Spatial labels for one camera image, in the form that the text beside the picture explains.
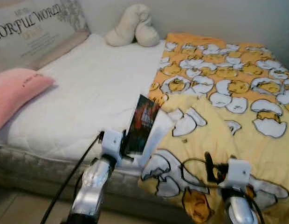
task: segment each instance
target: white plush toy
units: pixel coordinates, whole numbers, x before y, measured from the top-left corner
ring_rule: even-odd
[[[134,36],[144,47],[151,47],[159,43],[160,37],[151,26],[150,9],[142,4],[128,7],[118,26],[108,32],[106,42],[114,47],[132,43]]]

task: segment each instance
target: floor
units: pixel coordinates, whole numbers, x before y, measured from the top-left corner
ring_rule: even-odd
[[[0,224],[40,223],[50,199],[0,188]],[[69,212],[70,203],[58,202],[52,210],[47,224],[59,224]],[[99,224],[161,224],[138,217],[103,210]]]

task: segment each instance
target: decorative pillow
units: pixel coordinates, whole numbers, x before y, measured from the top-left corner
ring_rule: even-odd
[[[38,70],[88,35],[78,0],[0,0],[0,72]]]
[[[0,129],[27,101],[55,82],[30,69],[12,69],[0,73]]]

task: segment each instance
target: blanket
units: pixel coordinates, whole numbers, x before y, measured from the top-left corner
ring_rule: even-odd
[[[231,157],[252,165],[247,193],[266,223],[289,223],[289,71],[260,44],[169,34],[149,97],[175,122],[139,186],[185,209],[196,223],[222,223],[207,179]]]

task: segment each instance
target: quilted mattress cover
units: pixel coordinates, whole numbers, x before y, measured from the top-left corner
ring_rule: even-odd
[[[164,41],[152,48],[114,48],[91,34],[40,69],[56,80],[56,86],[28,102],[0,130],[0,169],[61,183],[101,130],[129,126],[139,94],[147,94],[154,79],[163,48]],[[100,151],[101,145],[95,144],[86,161]],[[135,192],[138,173],[114,172],[110,191],[118,193],[123,189],[118,186],[126,184],[125,192]]]

